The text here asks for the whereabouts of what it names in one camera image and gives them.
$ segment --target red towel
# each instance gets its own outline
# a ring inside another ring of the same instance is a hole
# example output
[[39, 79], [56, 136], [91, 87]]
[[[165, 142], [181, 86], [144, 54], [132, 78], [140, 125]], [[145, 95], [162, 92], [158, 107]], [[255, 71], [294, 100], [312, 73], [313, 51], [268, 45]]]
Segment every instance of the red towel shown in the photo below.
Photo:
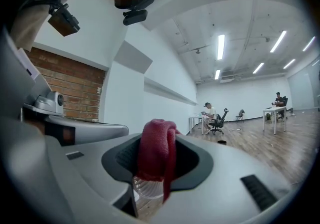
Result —
[[176, 139], [180, 134], [174, 122], [154, 119], [143, 129], [138, 153], [137, 177], [147, 181], [163, 181], [163, 200], [170, 194], [176, 167]]

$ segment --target man sitting at desk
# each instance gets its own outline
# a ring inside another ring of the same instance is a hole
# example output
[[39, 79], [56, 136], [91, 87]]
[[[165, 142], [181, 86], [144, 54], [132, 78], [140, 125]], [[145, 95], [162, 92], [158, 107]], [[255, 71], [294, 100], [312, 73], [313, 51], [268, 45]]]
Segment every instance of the man sitting at desk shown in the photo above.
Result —
[[[275, 102], [272, 102], [272, 105], [274, 106], [285, 106], [285, 101], [284, 99], [280, 96], [280, 92], [277, 92], [276, 93], [276, 99], [275, 99]], [[284, 118], [285, 116], [285, 113], [284, 113], [284, 110], [282, 111], [279, 111], [279, 114], [281, 115], [281, 118]]]
[[206, 104], [204, 105], [204, 107], [207, 107], [208, 109], [210, 109], [209, 114], [205, 113], [205, 111], [202, 112], [202, 115], [206, 116], [206, 118], [204, 118], [204, 133], [205, 135], [207, 135], [210, 131], [212, 126], [209, 125], [210, 123], [214, 122], [214, 119], [216, 119], [216, 115], [217, 113], [215, 112], [215, 108], [212, 107], [212, 105], [208, 102], [206, 102]]

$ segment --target black slot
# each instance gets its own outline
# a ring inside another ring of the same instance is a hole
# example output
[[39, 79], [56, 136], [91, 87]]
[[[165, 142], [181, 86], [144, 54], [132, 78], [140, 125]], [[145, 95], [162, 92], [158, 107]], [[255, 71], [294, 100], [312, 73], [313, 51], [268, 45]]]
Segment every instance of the black slot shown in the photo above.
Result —
[[81, 156], [84, 156], [84, 154], [82, 154], [81, 152], [74, 152], [74, 153], [69, 153], [66, 156], [68, 157], [69, 160], [73, 160], [73, 159], [77, 159]]
[[250, 175], [240, 179], [261, 211], [273, 205], [277, 199], [266, 186], [255, 176]]

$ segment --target office chair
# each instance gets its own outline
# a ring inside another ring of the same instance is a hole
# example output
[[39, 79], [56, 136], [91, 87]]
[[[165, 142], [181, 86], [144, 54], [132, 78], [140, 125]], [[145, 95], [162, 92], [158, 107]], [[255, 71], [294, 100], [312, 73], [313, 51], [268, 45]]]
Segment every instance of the office chair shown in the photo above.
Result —
[[241, 109], [240, 112], [239, 112], [239, 114], [238, 114], [238, 116], [236, 116], [237, 122], [238, 122], [239, 120], [242, 120], [242, 122], [244, 122], [244, 114], [245, 114], [244, 109]]
[[224, 132], [221, 130], [221, 129], [217, 129], [217, 128], [222, 128], [223, 127], [223, 122], [224, 122], [224, 120], [225, 120], [225, 117], [226, 117], [226, 115], [227, 115], [227, 113], [228, 113], [228, 109], [227, 108], [225, 108], [225, 113], [224, 113], [224, 115], [223, 115], [223, 117], [221, 118], [218, 114], [216, 115], [217, 116], [217, 119], [215, 120], [215, 122], [213, 122], [213, 123], [209, 123], [209, 125], [211, 125], [211, 126], [213, 126], [214, 127], [214, 130], [212, 130], [212, 132], [214, 133], [214, 135], [215, 135], [215, 133], [216, 133], [216, 131], [218, 131], [218, 132], [221, 132], [222, 134], [224, 134]]
[[[288, 98], [286, 96], [283, 97], [283, 102], [284, 102], [284, 106], [287, 106]], [[282, 119], [285, 116], [284, 110], [279, 111], [278, 114], [280, 115], [280, 117], [278, 119]]]

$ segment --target fluorescent light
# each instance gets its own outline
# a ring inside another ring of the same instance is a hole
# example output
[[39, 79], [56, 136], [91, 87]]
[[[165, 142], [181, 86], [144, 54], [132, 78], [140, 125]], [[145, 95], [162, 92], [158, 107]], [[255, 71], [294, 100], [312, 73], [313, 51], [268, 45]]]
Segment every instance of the fluorescent light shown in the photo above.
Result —
[[225, 44], [225, 35], [219, 35], [218, 36], [218, 60], [221, 60], [224, 56], [224, 45]]
[[259, 69], [264, 65], [264, 63], [259, 64], [259, 66], [255, 69], [255, 71], [253, 72], [253, 74], [255, 74], [257, 71], [259, 71]]
[[271, 49], [270, 53], [273, 53], [276, 48], [279, 46], [280, 42], [282, 41], [282, 39], [284, 38], [285, 34], [287, 33], [287, 31], [283, 31], [278, 39], [278, 41], [275, 43], [274, 47]]
[[219, 75], [220, 75], [220, 70], [216, 70], [216, 73], [215, 73], [215, 80], [219, 79]]
[[316, 63], [319, 62], [319, 61], [320, 61], [320, 59], [318, 61], [316, 61], [312, 66], [316, 65]]
[[313, 36], [313, 38], [309, 41], [309, 43], [306, 45], [306, 47], [302, 50], [302, 51], [306, 51], [308, 49], [308, 47], [311, 45], [311, 43], [315, 40], [315, 36]]
[[292, 59], [283, 69], [287, 68], [289, 65], [291, 65], [293, 62], [295, 61], [295, 59]]

